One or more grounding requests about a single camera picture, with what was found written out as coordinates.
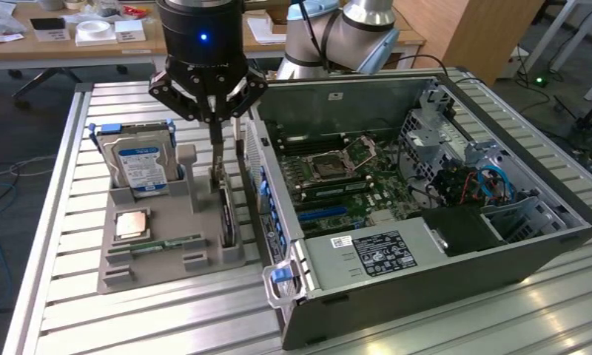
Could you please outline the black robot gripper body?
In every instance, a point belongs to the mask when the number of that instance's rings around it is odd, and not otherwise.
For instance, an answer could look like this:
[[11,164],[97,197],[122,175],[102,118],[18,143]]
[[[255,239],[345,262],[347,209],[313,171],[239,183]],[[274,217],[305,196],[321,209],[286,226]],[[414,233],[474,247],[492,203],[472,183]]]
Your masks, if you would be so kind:
[[247,73],[241,1],[158,1],[169,78],[195,98],[202,121],[229,118],[226,95]]

